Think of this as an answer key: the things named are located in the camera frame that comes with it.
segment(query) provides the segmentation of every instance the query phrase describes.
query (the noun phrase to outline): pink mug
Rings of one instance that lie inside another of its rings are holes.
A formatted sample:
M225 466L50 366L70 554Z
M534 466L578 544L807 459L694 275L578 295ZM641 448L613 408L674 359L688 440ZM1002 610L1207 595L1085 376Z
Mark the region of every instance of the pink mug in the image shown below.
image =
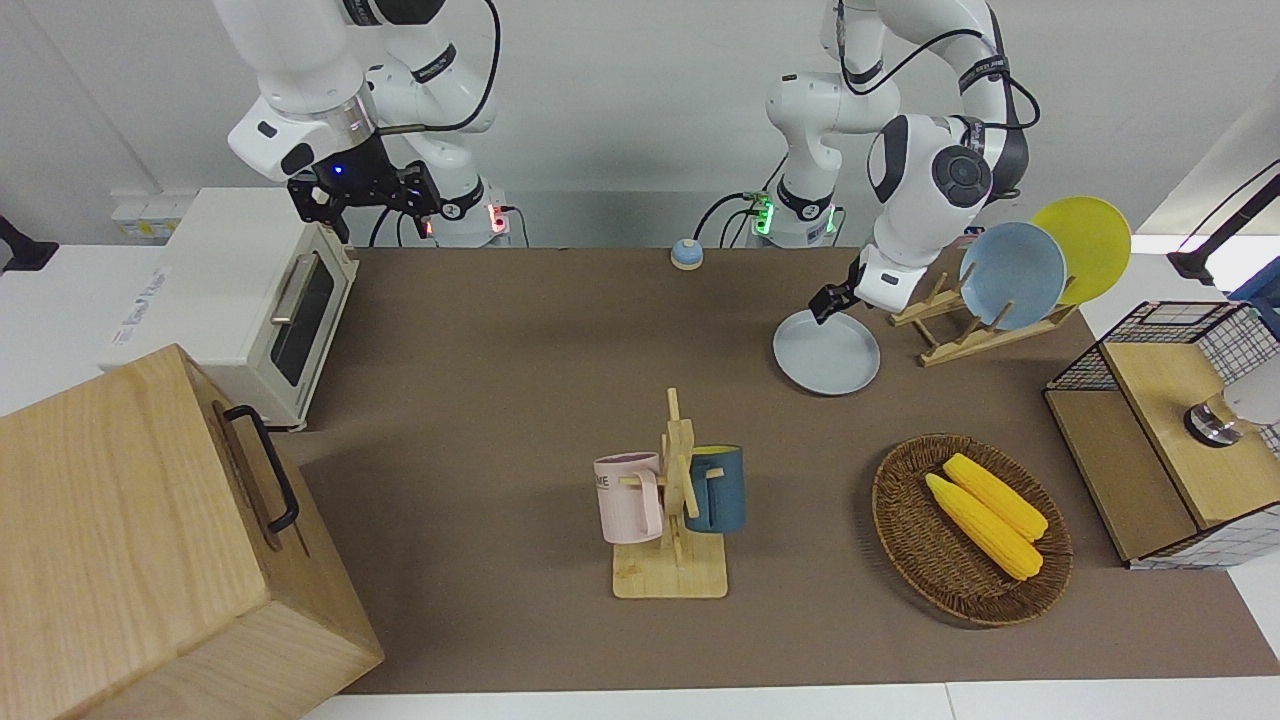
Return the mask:
M595 461L595 497L605 542L630 544L662 537L660 470L657 452L625 452ZM637 478L639 484L623 482Z

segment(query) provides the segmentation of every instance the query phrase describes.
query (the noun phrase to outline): black cable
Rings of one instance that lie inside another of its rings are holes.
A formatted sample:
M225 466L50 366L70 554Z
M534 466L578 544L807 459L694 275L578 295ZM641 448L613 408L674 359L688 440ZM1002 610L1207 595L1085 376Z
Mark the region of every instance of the black cable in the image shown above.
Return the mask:
M698 220L698 229L694 231L694 240L698 240L703 234L703 225L707 224L707 220L709 220L712 214L716 213L716 210L719 210L722 205L724 205L726 202L732 202L735 200L751 200L751 199L753 195L750 192L733 192L713 202L712 206L708 208L705 213L703 213L703 219Z
M1032 91L1023 87L1023 83L1014 79L1014 76L1006 74L1005 79L1007 79L1009 85L1011 85L1018 92L1023 95L1023 97L1027 99L1028 102L1032 104L1032 113L1033 113L1032 119L1025 123L1014 123L1014 124L1010 123L983 123L983 124L993 129L1028 129L1036 127L1036 123L1038 123L1041 118L1039 100L1036 100L1036 96L1032 95Z
M453 132L456 129L462 129L471 124L472 120L480 117L480 111L484 110L486 102L489 102L489 94L493 92L493 81L498 77L498 58L502 56L502 19L498 18L498 8L493 4L493 0L484 0L485 5L489 5L489 14L493 15L493 61L489 64L489 79L484 83L484 92L480 95L480 102L476 104L476 109L471 110L471 114L466 119L457 123L447 126L429 126L424 123L398 126L394 128L387 128L388 132L383 135L401 135L406 132Z
M937 45L938 42L942 42L943 40L950 40L952 37L960 37L961 35L968 35L968 36L972 36L972 37L977 37L979 40L983 37L982 32L979 32L977 29L973 29L973 28L956 28L956 29L951 29L951 31L943 32L942 35L938 35L937 37L929 38L924 45L920 45L919 47L916 47L915 50L913 50L905 59L902 59L901 63L893 65L893 69L891 69L888 73L886 73L883 77L881 77L881 79L877 81L876 85L868 87L867 90L858 90L856 87L854 87L854 83L849 79L849 72L845 69L845 32L844 32L844 24L845 24L845 3L844 3L844 0L840 0L840 3L837 3L837 5L836 5L836 14L840 17L840 27L836 28L836 47L837 47L837 51L838 51L838 55L840 55L840 76L845 79L845 87L847 87L849 92L852 92L854 95L870 95L872 92L876 92L886 82L888 82L893 76L896 76L899 70L901 70L902 68L905 68L908 65L908 63L910 63L911 60L914 60L915 58L918 58L920 55L920 53L924 53L925 50L928 50L929 47ZM992 129L1006 129L1006 131L1010 131L1010 129L1028 129L1030 127L1034 127L1036 123L1038 123L1041 120L1039 101L1036 100L1036 96L1032 95L1032 92L1029 90L1027 90L1025 87L1023 87L1023 83L1018 82L1016 79L1014 79L1014 76L1011 76L1007 70L1005 70L1005 72L1002 72L1000 74L1005 76L1005 79L1009 81L1009 85L1012 86L1015 90L1018 90L1018 92L1020 92L1023 95L1023 97L1025 97L1032 104L1032 110L1033 110L1034 115L1032 117L1032 119L1029 122L1025 122L1025 123L1016 123L1016 124L1010 124L1010 123L983 123L983 124L986 124L988 128L992 128Z
M390 214L392 214L390 208L383 208L383 214L378 215L378 222L374 223L374 232L369 233L369 247L374 246L374 241L378 240L378 231L381 229L383 227L383 220L385 220L387 215Z
M778 167L773 168L773 172L769 173L769 179L764 181L764 184L760 186L760 192L768 192L769 183L773 182L773 178L778 177L778 173L782 172L782 165L785 165L787 163L787 155L790 155L790 152L783 152L782 154L782 159L778 160ZM756 209L755 205L756 205L755 202L751 202L751 210ZM742 234L742 228L746 227L746 222L748 222L748 218L742 218L742 222L737 224L737 231L733 232L733 240L730 241L730 243L728 243L730 247L733 247L735 245L737 245L737 238Z
M845 232L845 220L849 219L849 210L845 210L844 206L837 205L836 213L840 213L840 224L836 225L836 237L831 241L832 247L840 245L840 233Z
M724 238L728 236L728 227L731 224L733 224L733 218L736 218L739 215L742 215L742 222L745 223L746 222L746 215L753 215L753 214L755 214L754 210L739 210L737 213L733 213L732 215L730 215L728 219L724 220L724 227L721 228L721 242L719 242L719 245L717 245L717 247L721 247L721 249L724 247Z
M520 208L516 208L515 205L503 205L502 209L503 210L508 210L511 213L515 213L515 214L520 215L520 232L521 232L521 234L525 236L525 249L527 250L530 247L529 246L529 223L525 220L525 211L521 210Z
M1204 219L1201 220L1199 224L1196 225L1196 229L1193 229L1187 236L1187 240L1184 240L1181 242L1181 245L1178 246L1178 252L1181 252L1183 247L1187 247L1187 243L1190 242L1193 237L1196 237L1196 233L1198 233L1201 231L1201 228L1204 227L1204 223L1207 223L1210 220L1210 218L1212 218L1213 215L1216 215L1217 211L1222 209L1222 206L1225 206L1228 202L1230 202L1233 197L1235 197L1236 195L1240 193L1240 191L1243 191L1245 187L1249 187L1251 184L1253 184L1254 181L1257 181L1258 178L1261 178L1267 170L1270 170L1271 168L1274 168L1276 165L1280 165L1280 159L1271 160L1271 163L1266 168L1262 168L1252 178L1244 181L1244 184L1242 184L1240 187L1233 190L1231 195L1228 195L1221 202L1217 204L1217 208L1213 208L1212 210L1210 210L1208 215L1204 215Z
M959 37L961 35L970 35L970 36L978 37L978 38L982 37L982 32L979 32L977 29L966 28L966 27L956 28L956 29L948 29L947 32L943 32L942 35L938 35L937 37L931 38L929 41L927 41L924 45L920 45L915 50L911 50L911 53L905 59L902 59L901 63L893 65L893 69L891 69L887 74L884 74L883 77L881 77L881 79L876 85L868 87L867 90L858 90L856 87L854 87L854 83L849 79L849 73L845 70L845 31L844 31L844 27L845 27L845 0L840 0L840 3L836 4L836 14L840 17L840 27L836 28L836 49L837 49L837 54L840 55L840 76L842 78L845 78L845 87L847 87L849 91L852 92L854 95L859 95L859 96L860 95L870 95L872 92L876 92L886 82L888 82L890 79L892 79L892 77L896 76L899 73L899 70L901 70L902 68L905 68L908 65L908 63L910 63L911 60L916 59L920 55L920 53L924 53L925 50L928 50L929 47L933 47L934 45L937 45L938 42L942 42L943 40L951 40L952 37Z

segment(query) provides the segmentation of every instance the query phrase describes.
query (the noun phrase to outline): mug rack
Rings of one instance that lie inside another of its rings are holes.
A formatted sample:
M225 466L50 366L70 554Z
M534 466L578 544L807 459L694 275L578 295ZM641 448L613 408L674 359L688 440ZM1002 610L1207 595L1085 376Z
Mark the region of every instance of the mug rack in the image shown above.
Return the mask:
M680 416L676 388L667 388L667 413L658 475L666 527L658 539L613 546L613 594L626 600L724 597L728 594L724 536L685 528L685 512L698 518L700 509L690 477L694 421ZM640 478L622 478L622 482L637 486Z
M933 290L929 291L929 295L923 301L909 305L901 313L890 315L890 323L892 323L893 327L910 324L916 332L920 333L924 342L929 343L929 348L918 356L920 365L924 365L925 368L940 365L950 360L959 360L960 357L977 355L978 352L983 352L993 347L1000 347L1002 345L1009 345L1011 342L1047 333L1061 327L1062 323L1065 323L1068 318L1074 315L1079 309L1079 305L1060 304L1036 324L1027 325L1025 328L1019 328L1016 331L1001 331L998 329L1000 323L1014 309L1014 301L1005 304L1005 306L996 315L996 319L991 323L983 323L980 318L969 313L969 309L965 306L964 297L960 291L964 288L965 283L969 282L969 278L973 275L977 266L977 263L969 264L965 273L960 277L960 282L950 290L942 290L942 286L946 284L948 278L947 273L942 273L938 275L937 282L933 283ZM1073 282L1075 282L1074 277L1066 278L1066 286L1062 288L1064 293L1066 292L1066 288L1071 287ZM933 332L924 324L924 320L929 318L938 318L941 315L948 315L959 311L968 314L970 320L965 325L965 329L956 336L955 340L940 342Z

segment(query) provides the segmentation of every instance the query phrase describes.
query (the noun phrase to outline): wooden box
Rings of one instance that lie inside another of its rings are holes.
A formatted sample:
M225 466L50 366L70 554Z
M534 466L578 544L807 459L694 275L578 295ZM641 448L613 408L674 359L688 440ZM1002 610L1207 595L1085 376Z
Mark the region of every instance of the wooden box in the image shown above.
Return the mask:
M1280 547L1280 519L1268 512L1280 503L1280 460L1254 433L1213 448L1183 425L1188 407L1222 389L1203 351L1176 342L1100 347L1117 389L1044 395L1120 559L1132 568L1228 568ZM1178 561L1158 560L1169 557Z
M297 468L229 410L170 346L0 418L0 719L296 719L381 661Z

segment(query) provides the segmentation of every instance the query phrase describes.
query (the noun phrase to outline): mug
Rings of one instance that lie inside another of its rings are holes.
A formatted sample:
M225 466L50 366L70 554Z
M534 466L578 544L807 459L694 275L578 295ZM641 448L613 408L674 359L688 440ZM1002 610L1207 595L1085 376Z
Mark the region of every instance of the mug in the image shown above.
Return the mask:
M685 527L698 533L736 533L746 525L746 479L742 448L704 445L694 448L690 466L698 518L685 511Z
M657 452L626 452L595 461L595 497L605 542L630 544L662 537L660 470Z

